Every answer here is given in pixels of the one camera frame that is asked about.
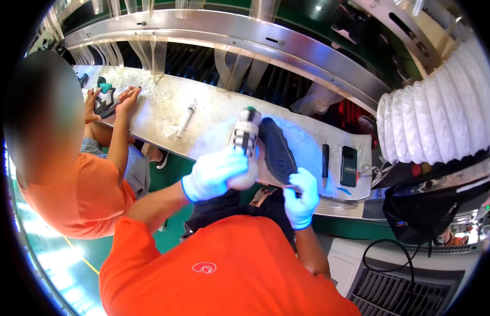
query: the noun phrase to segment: metal table surface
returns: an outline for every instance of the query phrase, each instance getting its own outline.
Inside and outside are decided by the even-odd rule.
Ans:
[[[82,75],[89,75],[84,88],[96,85],[101,66],[74,66]],[[131,118],[130,133],[143,141],[150,142],[175,154],[197,160],[199,156],[218,151],[227,145],[229,133],[236,117],[243,108],[255,107],[263,117],[271,117],[283,129],[298,167],[309,170],[317,179],[319,194],[342,200],[364,199],[370,194],[371,176],[362,177],[356,187],[344,188],[351,195],[337,190],[341,168],[343,146],[355,148],[358,152],[358,169],[371,166],[371,136],[352,135],[336,127],[313,118],[292,113],[286,108],[241,95],[236,92],[218,91],[216,87],[195,80],[164,75],[157,83],[149,72],[142,69],[124,68],[121,75],[113,68],[103,77],[114,85],[119,93],[128,85],[141,86],[138,107]],[[166,136],[168,126],[175,126],[184,111],[194,101],[196,109],[182,139]],[[115,116],[104,120],[114,125]],[[327,187],[322,187],[322,144],[329,144],[329,179]],[[280,186],[271,178],[264,163],[264,150],[259,145],[258,182]]]

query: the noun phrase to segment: yellow floor line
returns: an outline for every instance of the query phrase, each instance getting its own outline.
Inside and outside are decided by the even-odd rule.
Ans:
[[[68,243],[68,245],[70,245],[70,247],[75,248],[75,246],[73,246],[73,244],[68,240],[68,238],[66,238],[65,236],[63,236],[63,237],[64,237],[64,240],[66,240],[66,242]],[[96,268],[94,268],[92,266],[92,264],[90,264],[87,260],[85,260],[85,258],[83,256],[82,256],[82,260],[85,262],[85,264],[87,264],[89,266],[89,268],[91,268],[94,272],[97,273],[97,275],[99,275],[99,271],[96,270]]]

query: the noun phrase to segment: smartphone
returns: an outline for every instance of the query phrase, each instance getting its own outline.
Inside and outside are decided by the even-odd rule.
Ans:
[[[357,150],[348,146],[342,148],[340,184],[351,187],[357,184]]]

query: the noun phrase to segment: black cable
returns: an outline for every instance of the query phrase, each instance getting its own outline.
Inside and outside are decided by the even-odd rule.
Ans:
[[[373,246],[373,245],[376,245],[378,243],[382,243],[382,242],[389,242],[389,243],[393,243],[393,244],[396,244],[398,247],[400,247],[401,250],[403,250],[403,252],[405,253],[405,256],[408,260],[408,262],[406,262],[405,264],[403,264],[402,266],[399,266],[397,268],[394,268],[394,269],[390,269],[390,270],[378,270],[378,269],[374,269],[374,268],[371,268],[367,263],[366,263],[366,253],[368,252],[368,250]],[[415,253],[413,254],[412,257],[410,257],[410,254],[408,253],[408,251],[406,250],[405,246],[403,246],[401,243],[399,243],[398,241],[396,240],[393,240],[393,239],[379,239],[377,241],[374,241],[372,242],[371,244],[369,244],[368,248],[366,248],[366,250],[364,250],[364,253],[363,253],[363,264],[364,266],[368,269],[368,270],[371,270],[371,271],[374,271],[374,272],[393,272],[393,271],[397,271],[401,268],[403,268],[404,266],[406,266],[407,264],[410,265],[410,277],[412,279],[411,283],[410,283],[410,298],[413,298],[413,287],[415,286],[415,281],[414,281],[414,272],[413,272],[413,263],[412,263],[412,259],[415,257],[415,255],[417,254],[417,252],[419,251],[419,247],[420,245],[417,245],[417,249],[415,250]]]

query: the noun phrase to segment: logo on shirt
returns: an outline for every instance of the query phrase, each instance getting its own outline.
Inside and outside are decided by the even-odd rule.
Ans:
[[[200,262],[192,266],[192,269],[196,272],[212,273],[215,272],[217,266],[212,262]]]

